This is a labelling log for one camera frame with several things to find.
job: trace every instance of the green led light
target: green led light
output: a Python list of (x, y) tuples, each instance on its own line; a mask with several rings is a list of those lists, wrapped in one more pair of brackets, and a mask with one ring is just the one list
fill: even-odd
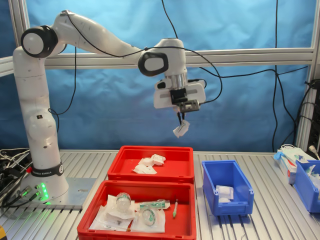
[(41, 186), (42, 186), (42, 192), (43, 192), (43, 194), (45, 196), (44, 198), (42, 198), (42, 201), (44, 201), (44, 200), (47, 200), (49, 198), (49, 195), (47, 193), (46, 185), (43, 182), (41, 183)]

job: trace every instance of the plastic bin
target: plastic bin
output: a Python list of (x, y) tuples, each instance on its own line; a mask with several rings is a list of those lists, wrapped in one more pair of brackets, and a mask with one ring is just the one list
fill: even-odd
[(310, 213), (320, 213), (320, 201), (319, 190), (312, 183), (306, 170), (315, 165), (313, 172), (320, 174), (320, 161), (319, 160), (308, 160), (309, 163), (300, 163), (296, 161), (296, 175), (294, 187), (300, 196), (305, 208)]
[[(165, 209), (165, 232), (142, 233), (89, 229), (100, 206), (107, 204), (108, 194), (116, 196), (128, 193), (132, 200), (138, 202), (158, 199), (170, 200), (171, 206)], [(176, 198), (177, 214), (173, 219)], [(196, 240), (196, 214), (194, 185), (171, 182), (140, 181), (103, 181), (84, 213), (78, 227), (80, 240)]]
[[(235, 160), (203, 161), (203, 190), (215, 216), (252, 214), (254, 190)], [(216, 186), (233, 187), (233, 201), (219, 202)]]
[[(142, 158), (158, 154), (166, 158), (164, 165), (154, 165), (156, 174), (133, 171)], [(194, 156), (191, 147), (123, 146), (108, 171), (109, 180), (194, 183)]]

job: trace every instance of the sterile packaging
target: sterile packaging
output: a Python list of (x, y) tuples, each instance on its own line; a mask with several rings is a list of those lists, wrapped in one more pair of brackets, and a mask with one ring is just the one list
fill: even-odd
[[(143, 218), (144, 211), (150, 212), (151, 218), (149, 219), (149, 224), (146, 224)], [(155, 208), (146, 208), (135, 213), (135, 218), (131, 225), (131, 232), (144, 232), (144, 233), (164, 233), (166, 224), (166, 215), (164, 210), (157, 210)]]
[(135, 166), (135, 168), (132, 170), (137, 174), (156, 174), (157, 171), (154, 170), (152, 166), (145, 166), (143, 164), (138, 164)]
[(230, 203), (230, 199), (227, 197), (219, 197), (219, 203)]
[(234, 188), (231, 186), (220, 186), (217, 185), (215, 189), (219, 192), (219, 202), (220, 198), (226, 198), (229, 200), (234, 199)]
[(312, 156), (306, 154), (301, 148), (299, 147), (286, 147), (281, 148), (283, 154), (287, 159), (289, 159), (294, 164), (296, 160), (298, 160), (302, 164), (307, 164), (308, 160), (316, 160)]
[(107, 213), (107, 206), (101, 206), (89, 229), (126, 232), (132, 220), (112, 216)]
[(164, 156), (160, 156), (158, 154), (153, 154), (152, 157), (152, 162), (155, 165), (161, 166), (165, 163), (166, 158)]
[(273, 156), (273, 158), (279, 164), (279, 167), (283, 175), (287, 179), (288, 183), (294, 184), (297, 173), (296, 163), (289, 160), (280, 150), (278, 150), (278, 152)]
[(145, 165), (146, 167), (153, 166), (154, 165), (154, 160), (152, 158), (146, 157), (142, 158), (139, 162), (139, 164)]
[(174, 135), (179, 138), (185, 135), (185, 133), (189, 130), (190, 123), (186, 120), (181, 121), (181, 125), (176, 127), (173, 130)]
[(106, 212), (112, 216), (121, 218), (121, 219), (133, 219), (135, 217), (135, 201), (131, 201), (130, 207), (121, 212), (117, 208), (117, 197), (108, 195), (108, 201), (106, 202)]
[(161, 199), (157, 201), (139, 202), (135, 204), (135, 210), (137, 212), (146, 207), (154, 209), (167, 209), (170, 207), (170, 201)]

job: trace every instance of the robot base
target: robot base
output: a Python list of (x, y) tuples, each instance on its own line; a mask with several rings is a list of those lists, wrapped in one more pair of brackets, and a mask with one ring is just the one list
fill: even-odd
[(51, 205), (56, 209), (83, 209), (88, 195), (96, 182), (96, 178), (66, 177), (66, 181), (69, 185), (66, 193), (57, 198), (50, 199), (43, 204), (32, 201), (28, 207), (47, 208), (48, 205)]

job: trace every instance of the aluminum frame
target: aluminum frame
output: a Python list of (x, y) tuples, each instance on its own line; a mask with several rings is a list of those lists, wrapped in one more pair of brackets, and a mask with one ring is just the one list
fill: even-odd
[[(316, 1), (315, 15), (314, 15), (314, 25), (313, 25), (313, 34), (312, 34), (312, 42), (311, 47), (314, 49), (312, 64), (309, 67), (307, 82), (309, 83), (312, 79), (320, 78), (320, 56), (319, 56), (319, 35), (320, 35), (320, 0)], [(311, 89), (305, 98), (305, 102), (314, 103), (316, 100), (317, 91)], [(314, 113), (314, 105), (313, 104), (305, 104), (303, 109), (301, 110), (301, 115), (305, 116), (309, 119), (312, 119)], [(303, 151), (307, 151), (308, 149), (308, 141), (311, 129), (311, 122), (306, 118), (301, 118), (297, 131), (297, 139), (296, 145), (300, 147)]]
[[(22, 33), (30, 27), (26, 0), (8, 0), (14, 38), (20, 46)], [(313, 37), (311, 47), (307, 48), (262, 48), (262, 49), (229, 49), (197, 51), (203, 54), (216, 66), (258, 66), (258, 65), (310, 65), (307, 81), (320, 77), (319, 35), (320, 35), (320, 0), (316, 0)], [(95, 53), (78, 53), (79, 69), (132, 69), (137, 66), (130, 64), (125, 58), (115, 58)], [(209, 67), (200, 56), (186, 52), (187, 67)], [(0, 77), (13, 73), (12, 57), (0, 58)], [(62, 53), (50, 57), (45, 62), (46, 69), (73, 69), (74, 54)], [(315, 102), (316, 91), (311, 90), (306, 98)], [(312, 118), (313, 105), (305, 104), (302, 114)], [(311, 123), (303, 118), (300, 121), (296, 144), (307, 150)]]

